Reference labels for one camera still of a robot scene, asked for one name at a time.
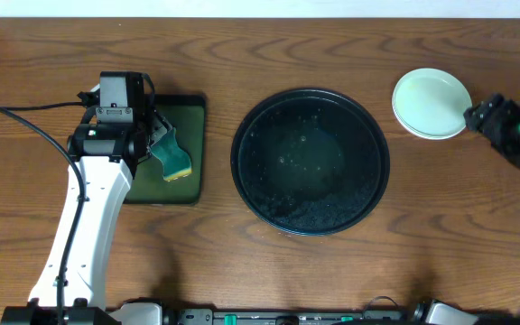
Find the yellow green sponge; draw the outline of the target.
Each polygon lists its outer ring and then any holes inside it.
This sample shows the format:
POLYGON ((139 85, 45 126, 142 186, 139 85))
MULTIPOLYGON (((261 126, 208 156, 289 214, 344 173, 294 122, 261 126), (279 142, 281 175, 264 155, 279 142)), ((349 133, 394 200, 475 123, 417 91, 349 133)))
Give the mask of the yellow green sponge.
POLYGON ((174 181, 192 173, 191 158, 178 145, 175 128, 154 143, 151 152, 162 164, 162 178, 165 181, 174 181))

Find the mint green plate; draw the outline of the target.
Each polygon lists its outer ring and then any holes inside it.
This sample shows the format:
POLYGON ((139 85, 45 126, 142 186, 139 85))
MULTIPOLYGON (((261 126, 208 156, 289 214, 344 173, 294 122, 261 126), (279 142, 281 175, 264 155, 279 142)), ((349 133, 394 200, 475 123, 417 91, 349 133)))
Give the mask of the mint green plate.
POLYGON ((430 134, 427 134, 427 133, 424 133, 424 132, 420 132, 414 128, 412 128, 411 126, 409 126, 408 124, 405 123, 405 121, 401 118, 401 116, 399 115, 399 113, 397 112, 397 109, 396 109, 396 106, 393 106, 393 113, 395 115, 395 118, 396 120, 398 121, 398 123, 401 125, 401 127, 403 127, 407 132, 409 132, 410 134, 412 135, 415 135, 417 137, 420 137, 420 138, 423 138, 423 139, 427 139, 427 140, 445 140, 445 139, 450 139, 456 135, 459 135, 461 132, 463 132, 465 130, 465 126, 463 126, 462 128, 454 131, 454 132, 448 132, 444 135, 430 135, 430 134))
POLYGON ((450 73, 421 68, 409 71, 397 81, 393 106, 412 128, 444 135, 466 127, 463 113, 472 101, 465 86, 450 73))

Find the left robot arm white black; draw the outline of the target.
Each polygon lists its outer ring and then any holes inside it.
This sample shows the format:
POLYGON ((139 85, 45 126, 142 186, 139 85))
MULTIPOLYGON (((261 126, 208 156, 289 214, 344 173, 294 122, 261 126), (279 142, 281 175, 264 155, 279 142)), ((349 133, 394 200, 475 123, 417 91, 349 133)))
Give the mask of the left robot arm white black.
POLYGON ((5 308, 3 324, 171 324, 160 302, 106 304, 106 272, 119 211, 133 176, 125 161, 70 161, 69 188, 51 252, 24 306, 5 308))

